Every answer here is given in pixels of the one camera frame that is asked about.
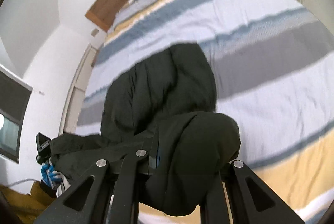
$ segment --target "silver bolt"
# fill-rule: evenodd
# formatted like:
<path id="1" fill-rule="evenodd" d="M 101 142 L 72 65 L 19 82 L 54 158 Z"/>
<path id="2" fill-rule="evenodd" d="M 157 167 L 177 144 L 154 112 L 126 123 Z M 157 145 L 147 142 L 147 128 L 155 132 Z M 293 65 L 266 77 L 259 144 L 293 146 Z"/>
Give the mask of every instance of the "silver bolt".
<path id="1" fill-rule="evenodd" d="M 136 152 L 136 155 L 139 156 L 139 157 L 143 157 L 146 155 L 146 151 L 145 150 L 138 150 Z"/>
<path id="2" fill-rule="evenodd" d="M 97 165 L 98 167 L 104 167 L 104 166 L 106 165 L 106 160 L 104 160 L 104 159 L 100 159 L 100 160 L 98 160 L 98 161 L 96 162 L 96 165 Z"/>
<path id="3" fill-rule="evenodd" d="M 239 169 L 241 169 L 243 167 L 243 162 L 240 160 L 236 160 L 233 162 L 233 165 Z"/>

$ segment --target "striped bedspread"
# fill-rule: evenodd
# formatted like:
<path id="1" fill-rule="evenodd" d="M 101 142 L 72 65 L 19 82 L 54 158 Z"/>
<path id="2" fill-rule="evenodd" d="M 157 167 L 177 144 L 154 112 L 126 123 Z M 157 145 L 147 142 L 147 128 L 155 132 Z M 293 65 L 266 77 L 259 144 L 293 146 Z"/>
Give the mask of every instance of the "striped bedspread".
<path id="1" fill-rule="evenodd" d="M 205 53 L 216 111 L 240 128 L 239 159 L 316 223 L 334 198 L 334 37 L 296 0 L 158 0 L 108 36 L 76 132 L 99 132 L 112 81 L 178 42 Z M 144 223 L 195 223 L 141 209 Z"/>

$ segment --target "black garment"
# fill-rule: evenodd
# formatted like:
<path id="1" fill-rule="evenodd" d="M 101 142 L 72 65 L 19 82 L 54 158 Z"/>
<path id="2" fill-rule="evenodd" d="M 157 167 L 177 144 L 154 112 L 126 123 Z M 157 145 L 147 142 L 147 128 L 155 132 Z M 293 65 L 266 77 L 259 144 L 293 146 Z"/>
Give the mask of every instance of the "black garment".
<path id="1" fill-rule="evenodd" d="M 101 135 L 53 139 L 51 162 L 75 180 L 101 158 L 113 162 L 140 149 L 158 131 L 160 163 L 141 199 L 169 215 L 187 215 L 204 198 L 213 174 L 238 155 L 235 121 L 207 112 L 215 101 L 213 73 L 199 46 L 173 45 L 112 83 Z"/>

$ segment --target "pillow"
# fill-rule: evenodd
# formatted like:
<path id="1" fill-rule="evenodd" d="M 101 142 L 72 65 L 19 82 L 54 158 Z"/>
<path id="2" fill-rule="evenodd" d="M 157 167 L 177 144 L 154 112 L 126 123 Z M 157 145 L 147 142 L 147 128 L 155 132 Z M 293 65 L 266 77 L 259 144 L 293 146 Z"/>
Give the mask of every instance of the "pillow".
<path id="1" fill-rule="evenodd" d="M 136 13 L 144 10 L 149 5 L 153 4 L 157 0 L 133 0 L 133 2 L 130 3 L 131 0 L 129 0 L 129 6 L 123 6 L 121 10 L 116 14 L 115 20 L 111 28 L 109 28 L 108 33 L 111 33 L 114 31 L 115 27 L 130 18 L 131 16 L 135 15 Z"/>

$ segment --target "blue glove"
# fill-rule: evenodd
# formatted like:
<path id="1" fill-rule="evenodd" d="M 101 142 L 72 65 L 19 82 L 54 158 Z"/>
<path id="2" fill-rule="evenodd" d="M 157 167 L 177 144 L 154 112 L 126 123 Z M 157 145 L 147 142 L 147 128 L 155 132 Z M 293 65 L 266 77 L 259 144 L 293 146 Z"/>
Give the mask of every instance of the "blue glove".
<path id="1" fill-rule="evenodd" d="M 60 172 L 55 171 L 53 165 L 50 166 L 49 164 L 42 163 L 41 174 L 43 182 L 48 187 L 52 187 L 50 180 L 55 183 L 60 183 L 62 181 Z"/>

